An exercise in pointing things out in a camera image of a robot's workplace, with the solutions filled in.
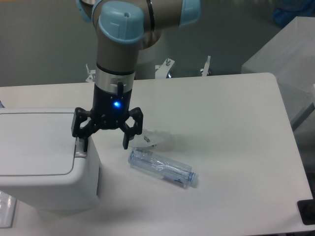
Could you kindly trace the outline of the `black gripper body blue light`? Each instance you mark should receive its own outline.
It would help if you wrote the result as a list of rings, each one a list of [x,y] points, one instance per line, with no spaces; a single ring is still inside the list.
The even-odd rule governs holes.
[[[122,129],[129,130],[129,105],[132,91],[117,95],[94,86],[93,106],[91,109],[91,130]]]

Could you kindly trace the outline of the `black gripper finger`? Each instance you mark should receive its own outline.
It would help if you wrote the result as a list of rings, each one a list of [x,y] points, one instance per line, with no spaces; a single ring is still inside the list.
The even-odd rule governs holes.
[[[126,123],[126,121],[132,118],[134,124],[132,127]],[[143,130],[143,113],[140,107],[136,107],[130,111],[123,113],[118,119],[118,127],[123,131],[123,148],[127,149],[129,141],[134,138],[135,135],[142,134]]]
[[[97,132],[103,124],[103,118],[98,116],[92,110],[87,111],[77,107],[74,110],[74,116],[71,125],[72,136],[83,140],[83,151],[88,151],[88,138]]]

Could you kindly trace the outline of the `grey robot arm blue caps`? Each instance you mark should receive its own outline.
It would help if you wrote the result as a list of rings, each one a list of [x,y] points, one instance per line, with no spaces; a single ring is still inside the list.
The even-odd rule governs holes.
[[[127,148],[142,133],[143,113],[130,99],[139,51],[146,32],[196,22],[198,0],[78,0],[76,5],[97,35],[92,108],[77,107],[71,132],[88,150],[89,137],[99,130],[120,129]]]

